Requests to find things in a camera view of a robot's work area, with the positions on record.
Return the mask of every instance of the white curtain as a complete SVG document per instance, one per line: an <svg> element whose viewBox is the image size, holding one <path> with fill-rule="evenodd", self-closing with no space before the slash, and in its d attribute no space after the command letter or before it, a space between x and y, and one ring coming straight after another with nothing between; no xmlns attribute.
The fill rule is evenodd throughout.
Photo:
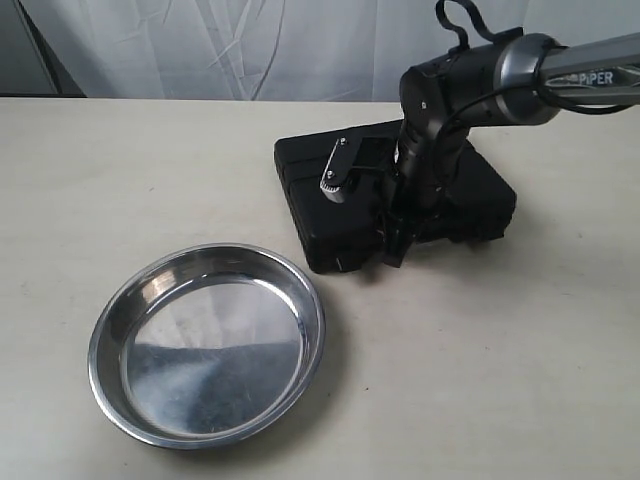
<svg viewBox="0 0 640 480"><path fill-rule="evenodd" d="M22 3L89 97L395 101L402 72L456 43L435 0ZM498 31L529 0L476 3Z"/></svg>

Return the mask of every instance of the silver arm segment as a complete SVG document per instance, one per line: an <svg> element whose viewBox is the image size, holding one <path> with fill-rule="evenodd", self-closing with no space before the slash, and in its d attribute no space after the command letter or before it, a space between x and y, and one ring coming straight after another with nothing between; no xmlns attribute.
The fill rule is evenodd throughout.
<svg viewBox="0 0 640 480"><path fill-rule="evenodd" d="M640 104L640 33L551 51L543 84L579 105Z"/></svg>

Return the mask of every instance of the metal pan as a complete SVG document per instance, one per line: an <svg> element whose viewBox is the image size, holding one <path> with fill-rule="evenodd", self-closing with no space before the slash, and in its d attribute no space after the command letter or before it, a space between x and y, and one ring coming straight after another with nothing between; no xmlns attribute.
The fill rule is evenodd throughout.
<svg viewBox="0 0 640 480"><path fill-rule="evenodd" d="M226 445L300 397L324 332L320 299L290 262L204 245L159 260L115 294L91 337L89 382L105 415L142 442Z"/></svg>

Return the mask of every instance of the table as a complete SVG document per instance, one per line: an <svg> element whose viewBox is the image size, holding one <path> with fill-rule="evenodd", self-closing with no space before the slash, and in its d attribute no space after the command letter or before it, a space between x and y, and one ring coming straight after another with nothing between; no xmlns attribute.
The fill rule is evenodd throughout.
<svg viewBox="0 0 640 480"><path fill-rule="evenodd" d="M399 269L311 275L316 380L266 432L175 453L91 395L86 349L133 273L219 241L306 271L276 139L395 104L0 100L0 478L635 479L640 110L471 139L519 194L504 239Z"/></svg>

